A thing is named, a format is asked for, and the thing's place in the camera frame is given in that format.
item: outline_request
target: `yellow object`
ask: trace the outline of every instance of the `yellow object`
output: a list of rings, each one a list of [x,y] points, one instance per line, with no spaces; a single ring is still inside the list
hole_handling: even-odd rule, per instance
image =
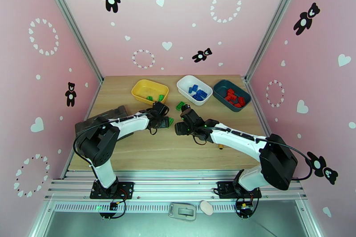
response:
[[[150,105],[158,101],[161,94],[164,95],[161,103],[164,103],[167,99],[168,92],[169,89],[167,86],[147,79],[139,80],[131,90],[131,94],[136,100]],[[153,101],[147,100],[146,97],[148,96],[151,96]]]

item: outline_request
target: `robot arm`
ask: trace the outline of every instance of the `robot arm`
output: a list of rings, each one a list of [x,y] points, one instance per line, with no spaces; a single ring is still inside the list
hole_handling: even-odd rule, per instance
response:
[[[101,187],[109,189],[117,182],[110,162],[117,140],[135,131],[149,129],[151,134],[155,134],[152,129],[168,127],[169,120],[165,117],[168,111],[166,105],[156,102],[152,108],[124,118],[108,120],[99,117],[90,128],[78,135],[74,150],[90,163]]]
[[[281,137],[274,134],[259,137],[212,119],[204,121],[189,105],[182,107],[181,118],[183,122],[175,125],[177,135],[192,135],[196,143],[198,138],[200,141],[226,145],[260,162],[260,165],[237,174],[233,185],[238,197],[244,197],[255,188],[268,184],[280,190],[288,189],[298,161],[289,149],[277,144],[285,144]]]

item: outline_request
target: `wooden table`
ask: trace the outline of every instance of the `wooden table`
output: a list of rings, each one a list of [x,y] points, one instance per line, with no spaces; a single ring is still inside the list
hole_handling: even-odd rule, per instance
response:
[[[170,108],[169,117],[174,123],[182,121],[180,111],[175,107],[180,101],[186,102],[204,120],[214,119],[221,123],[255,135],[263,131],[253,105],[250,103],[241,112],[233,112],[215,97],[202,106],[196,106],[178,93],[176,83],[182,76],[107,76],[94,103],[90,117],[124,105],[128,114],[150,107],[135,100],[131,89],[140,79],[153,80],[168,86],[170,92],[165,104]],[[227,79],[244,88],[240,76],[197,76],[213,87],[221,79]],[[134,135],[117,142],[111,162],[114,170],[182,170],[182,169],[244,169],[258,165],[258,162],[244,153],[217,144],[200,146],[192,136],[177,136],[174,126],[159,129],[152,136],[148,130],[137,131]],[[69,170],[89,170],[88,164],[77,155],[73,156]]]

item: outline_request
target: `white heart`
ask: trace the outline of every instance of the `white heart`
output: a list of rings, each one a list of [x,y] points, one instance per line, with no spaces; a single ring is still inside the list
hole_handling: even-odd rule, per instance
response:
[[[157,3],[159,6],[163,7],[163,5],[164,5],[164,0],[156,0],[156,3]]]
[[[43,120],[41,117],[35,119],[35,123],[31,125],[31,132],[40,132],[44,130]]]
[[[345,54],[340,54],[338,61],[339,61],[339,66],[341,67],[341,66],[348,64],[351,61],[351,57],[345,56]]]
[[[326,214],[328,217],[332,217],[331,212],[328,207],[323,208],[323,213]]]
[[[297,112],[301,113],[301,114],[306,114],[308,113],[309,108],[305,105],[303,100],[299,100],[298,101],[298,105],[297,105]]]
[[[162,46],[165,50],[170,50],[170,48],[172,47],[173,43],[172,42],[163,42]]]

